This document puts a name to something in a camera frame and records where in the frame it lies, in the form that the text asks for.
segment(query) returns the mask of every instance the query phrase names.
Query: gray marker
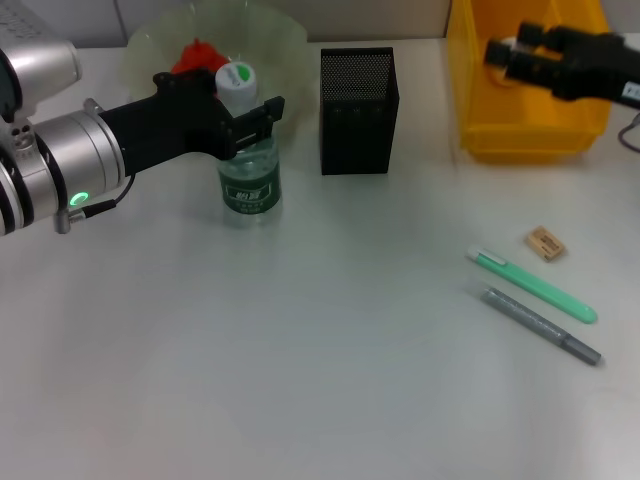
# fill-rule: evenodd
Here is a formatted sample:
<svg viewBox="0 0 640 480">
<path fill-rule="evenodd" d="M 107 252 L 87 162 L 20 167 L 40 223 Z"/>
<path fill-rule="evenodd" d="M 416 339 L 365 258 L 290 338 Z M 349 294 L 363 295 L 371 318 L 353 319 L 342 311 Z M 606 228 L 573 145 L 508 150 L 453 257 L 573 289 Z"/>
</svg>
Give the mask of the gray marker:
<svg viewBox="0 0 640 480">
<path fill-rule="evenodd" d="M 593 348 L 572 337 L 557 325 L 516 302 L 497 288 L 478 280 L 470 280 L 465 290 L 583 362 L 596 365 L 600 361 L 602 355 Z"/>
</svg>

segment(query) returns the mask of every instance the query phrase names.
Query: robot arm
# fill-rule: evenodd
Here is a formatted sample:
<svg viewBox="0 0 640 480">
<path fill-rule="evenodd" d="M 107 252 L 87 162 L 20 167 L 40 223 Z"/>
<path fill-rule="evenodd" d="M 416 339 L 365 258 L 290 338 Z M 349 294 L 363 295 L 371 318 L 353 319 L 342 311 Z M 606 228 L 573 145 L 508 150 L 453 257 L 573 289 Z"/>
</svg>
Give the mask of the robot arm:
<svg viewBox="0 0 640 480">
<path fill-rule="evenodd" d="M 89 99 L 32 125 L 38 102 L 80 79 L 76 51 L 18 1 L 0 2 L 0 25 L 0 236 L 46 217 L 67 233 L 113 208 L 114 200 L 80 205 L 125 177 L 188 152 L 229 160 L 282 118 L 282 97 L 232 117 L 214 96 L 214 75 L 200 70 L 155 75 L 156 94 L 138 102 L 103 111 Z"/>
<path fill-rule="evenodd" d="M 542 26 L 523 23 L 518 44 L 530 51 L 490 41 L 485 63 L 506 69 L 506 78 L 547 88 L 562 100 L 594 97 L 640 109 L 640 52 L 626 47 L 624 38 L 562 26 L 545 32 Z M 538 47 L 562 58 L 535 55 Z"/>
</svg>

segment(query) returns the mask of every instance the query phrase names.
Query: plastic bowl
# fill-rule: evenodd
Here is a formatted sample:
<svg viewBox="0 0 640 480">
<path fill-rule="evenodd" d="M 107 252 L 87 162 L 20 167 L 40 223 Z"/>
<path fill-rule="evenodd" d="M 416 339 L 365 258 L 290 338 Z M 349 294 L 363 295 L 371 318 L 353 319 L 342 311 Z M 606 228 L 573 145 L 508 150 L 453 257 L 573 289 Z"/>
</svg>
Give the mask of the plastic bowl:
<svg viewBox="0 0 640 480">
<path fill-rule="evenodd" d="M 290 138 L 302 117 L 316 111 L 313 85 L 318 69 L 307 31 L 272 7 L 244 0 L 188 3 L 140 27 L 129 40 L 121 66 L 132 99 L 153 95 L 153 76 L 171 71 L 184 47 L 196 38 L 230 60 L 252 65 L 262 100 L 285 98 L 284 117 L 276 124 L 280 142 Z"/>
</svg>

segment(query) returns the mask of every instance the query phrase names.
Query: yellow container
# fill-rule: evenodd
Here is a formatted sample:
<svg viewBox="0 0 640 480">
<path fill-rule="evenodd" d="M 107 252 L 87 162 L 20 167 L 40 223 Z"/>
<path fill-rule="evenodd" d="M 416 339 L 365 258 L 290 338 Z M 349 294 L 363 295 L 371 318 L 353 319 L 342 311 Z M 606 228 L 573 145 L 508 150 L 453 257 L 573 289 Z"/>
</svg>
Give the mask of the yellow container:
<svg viewBox="0 0 640 480">
<path fill-rule="evenodd" d="M 483 65 L 487 42 L 515 37 L 523 21 L 609 31 L 598 0 L 453 0 L 447 48 L 458 131 L 478 161 L 555 163 L 588 150 L 607 127 L 609 102 L 564 102 Z"/>
</svg>

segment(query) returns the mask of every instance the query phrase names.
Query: pen holder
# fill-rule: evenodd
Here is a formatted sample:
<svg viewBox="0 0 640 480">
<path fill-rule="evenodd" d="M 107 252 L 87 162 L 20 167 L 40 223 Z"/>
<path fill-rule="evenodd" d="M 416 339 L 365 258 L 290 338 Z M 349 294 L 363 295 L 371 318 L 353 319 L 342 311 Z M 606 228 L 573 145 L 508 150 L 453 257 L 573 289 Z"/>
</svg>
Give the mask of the pen holder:
<svg viewBox="0 0 640 480">
<path fill-rule="evenodd" d="M 323 49 L 323 175 L 387 173 L 400 96 L 393 48 Z"/>
</svg>

